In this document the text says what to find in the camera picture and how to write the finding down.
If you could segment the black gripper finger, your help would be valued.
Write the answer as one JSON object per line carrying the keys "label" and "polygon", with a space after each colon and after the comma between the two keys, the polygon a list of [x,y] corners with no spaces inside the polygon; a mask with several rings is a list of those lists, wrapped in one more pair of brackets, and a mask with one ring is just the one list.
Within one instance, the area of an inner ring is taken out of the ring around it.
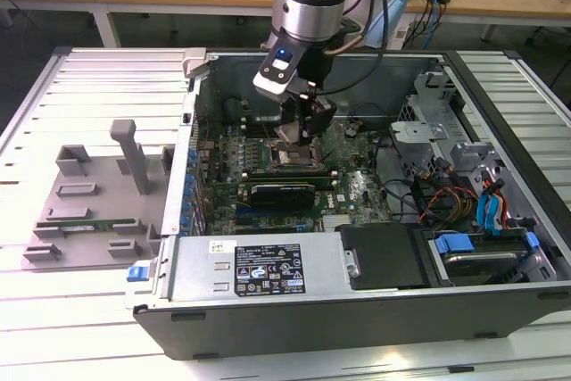
{"label": "black gripper finger", "polygon": [[280,128],[298,128],[297,99],[293,95],[289,95],[287,99],[280,104]]}
{"label": "black gripper finger", "polygon": [[323,95],[299,99],[298,145],[309,145],[314,137],[323,134],[329,127],[337,110],[336,104]]}

